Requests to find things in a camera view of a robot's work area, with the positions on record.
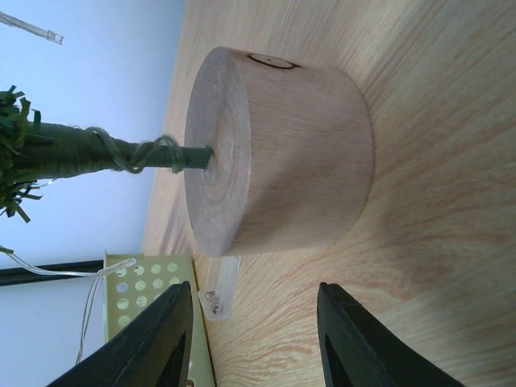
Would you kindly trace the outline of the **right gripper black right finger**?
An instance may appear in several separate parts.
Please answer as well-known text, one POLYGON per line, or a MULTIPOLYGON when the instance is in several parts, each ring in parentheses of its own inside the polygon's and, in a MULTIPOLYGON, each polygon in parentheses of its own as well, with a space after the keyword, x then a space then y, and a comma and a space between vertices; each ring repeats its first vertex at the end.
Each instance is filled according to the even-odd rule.
POLYGON ((317 324, 327 386, 462 385, 403 343, 337 284, 319 285, 317 324))

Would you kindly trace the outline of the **small green christmas tree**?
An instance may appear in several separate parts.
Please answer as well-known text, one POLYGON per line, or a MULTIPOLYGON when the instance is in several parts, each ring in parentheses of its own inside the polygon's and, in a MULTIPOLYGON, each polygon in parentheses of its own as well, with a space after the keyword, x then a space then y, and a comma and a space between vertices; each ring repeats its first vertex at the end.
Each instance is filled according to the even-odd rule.
POLYGON ((225 47, 198 70, 182 142, 45 123, 21 91, 2 92, 2 214, 23 216, 43 179, 148 168, 183 175, 193 236, 208 256, 317 247, 349 231, 367 200, 371 119, 337 69, 225 47))

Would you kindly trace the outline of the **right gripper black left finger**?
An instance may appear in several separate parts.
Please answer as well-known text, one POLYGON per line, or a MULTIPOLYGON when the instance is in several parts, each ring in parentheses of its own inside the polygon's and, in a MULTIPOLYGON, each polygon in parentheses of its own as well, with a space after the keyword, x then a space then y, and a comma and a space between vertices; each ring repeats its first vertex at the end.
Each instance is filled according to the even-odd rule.
POLYGON ((171 285, 50 387, 186 386, 193 332, 190 284, 171 285))

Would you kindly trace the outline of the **light green plastic basket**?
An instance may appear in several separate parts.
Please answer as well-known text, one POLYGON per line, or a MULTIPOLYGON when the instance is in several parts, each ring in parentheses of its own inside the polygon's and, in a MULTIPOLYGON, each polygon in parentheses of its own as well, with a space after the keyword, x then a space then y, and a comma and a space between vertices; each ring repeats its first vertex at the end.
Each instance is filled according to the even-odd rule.
POLYGON ((168 287, 188 281, 193 301, 193 333, 188 386, 215 387, 216 381, 198 286, 190 256, 145 256, 144 254, 105 254, 105 266, 130 258, 135 264, 121 268, 104 281, 105 341, 113 339, 128 323, 156 300, 168 287))

